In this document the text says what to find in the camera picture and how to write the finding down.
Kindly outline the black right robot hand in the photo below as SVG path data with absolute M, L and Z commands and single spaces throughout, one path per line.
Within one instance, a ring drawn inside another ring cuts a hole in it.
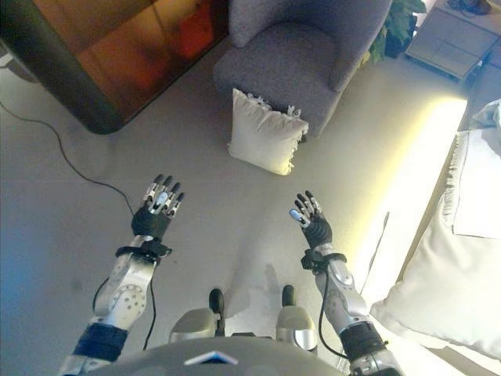
M 332 246 L 333 233 L 324 212 L 311 191 L 298 193 L 290 217 L 300 226 L 310 249 Z

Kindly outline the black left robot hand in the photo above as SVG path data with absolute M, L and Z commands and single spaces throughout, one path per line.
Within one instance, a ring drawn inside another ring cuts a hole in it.
M 181 183 L 173 183 L 172 175 L 159 174 L 146 190 L 138 211 L 133 215 L 132 233 L 162 240 L 184 199 L 185 194 L 179 193 L 180 188 Z

